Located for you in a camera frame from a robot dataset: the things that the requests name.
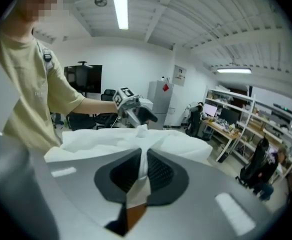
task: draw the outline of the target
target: white wall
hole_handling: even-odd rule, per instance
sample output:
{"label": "white wall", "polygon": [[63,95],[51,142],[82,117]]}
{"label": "white wall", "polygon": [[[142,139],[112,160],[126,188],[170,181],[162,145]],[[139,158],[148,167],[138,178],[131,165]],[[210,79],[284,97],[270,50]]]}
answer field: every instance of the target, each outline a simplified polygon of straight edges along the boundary
{"label": "white wall", "polygon": [[[256,95],[256,100],[262,103],[265,103],[269,106],[273,107],[273,104],[275,103],[275,104],[284,106],[292,111],[292,99],[289,97],[286,97],[284,95],[278,94],[270,90],[258,88],[258,87],[252,88],[251,96],[253,97],[254,95]],[[266,109],[262,106],[257,105],[256,107],[263,111],[271,113],[269,109]]]}
{"label": "white wall", "polygon": [[105,89],[129,87],[147,97],[150,81],[167,77],[172,64],[171,50],[142,41],[117,38],[93,37],[69,40],[52,45],[62,67],[79,65],[102,65],[101,93]]}
{"label": "white wall", "polygon": [[[184,86],[174,85],[173,94],[169,107],[174,114],[168,114],[165,120],[167,126],[180,126],[184,119],[184,111],[192,102],[205,100],[207,89],[217,85],[215,75],[208,72],[203,64],[190,56],[190,53],[180,47],[174,47],[174,65],[187,70]],[[174,68],[171,68],[171,79]]]}

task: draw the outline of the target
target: monitor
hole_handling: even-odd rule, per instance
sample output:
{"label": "monitor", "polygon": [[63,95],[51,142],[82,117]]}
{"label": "monitor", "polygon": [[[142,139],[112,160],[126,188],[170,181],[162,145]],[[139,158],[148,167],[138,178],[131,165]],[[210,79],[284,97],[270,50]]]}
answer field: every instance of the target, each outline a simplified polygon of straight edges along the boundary
{"label": "monitor", "polygon": [[230,125],[232,125],[236,124],[236,122],[239,120],[240,114],[238,112],[223,108],[219,118],[226,120]]}
{"label": "monitor", "polygon": [[69,84],[77,91],[100,94],[102,65],[67,66],[64,73]]}
{"label": "monitor", "polygon": [[214,117],[215,114],[216,114],[216,111],[217,111],[217,107],[216,106],[212,106],[212,105],[209,105],[209,104],[204,104],[204,112],[209,115],[209,116],[212,116]]}

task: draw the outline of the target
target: red sticker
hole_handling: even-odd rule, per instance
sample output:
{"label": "red sticker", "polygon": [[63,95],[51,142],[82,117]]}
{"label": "red sticker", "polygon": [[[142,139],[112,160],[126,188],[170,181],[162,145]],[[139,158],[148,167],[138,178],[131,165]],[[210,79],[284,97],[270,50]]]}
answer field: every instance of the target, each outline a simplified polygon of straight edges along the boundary
{"label": "red sticker", "polygon": [[164,90],[164,92],[166,92],[167,90],[169,90],[170,88],[168,87],[167,83],[165,83],[164,87],[162,88]]}

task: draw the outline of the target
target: beige t-shirt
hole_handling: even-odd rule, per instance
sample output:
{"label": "beige t-shirt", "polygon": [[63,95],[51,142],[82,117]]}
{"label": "beige t-shirt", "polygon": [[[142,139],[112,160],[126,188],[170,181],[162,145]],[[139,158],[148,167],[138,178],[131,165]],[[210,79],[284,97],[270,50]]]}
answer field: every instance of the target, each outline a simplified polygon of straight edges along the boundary
{"label": "beige t-shirt", "polygon": [[20,93],[3,132],[46,153],[60,145],[50,112],[67,115],[84,96],[69,85],[53,53],[53,67],[46,73],[40,50],[43,45],[37,42],[35,38],[27,43],[18,42],[0,31],[0,64]]}

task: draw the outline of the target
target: ceiling lamp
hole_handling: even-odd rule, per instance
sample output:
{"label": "ceiling lamp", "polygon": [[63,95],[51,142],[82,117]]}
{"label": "ceiling lamp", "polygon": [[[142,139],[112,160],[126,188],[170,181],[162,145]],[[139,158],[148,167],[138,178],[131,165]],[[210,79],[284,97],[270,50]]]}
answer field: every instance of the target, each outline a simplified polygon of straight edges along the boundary
{"label": "ceiling lamp", "polygon": [[239,73],[239,74],[251,74],[250,68],[219,68],[218,73]]}
{"label": "ceiling lamp", "polygon": [[114,0],[118,27],[128,30],[128,0]]}

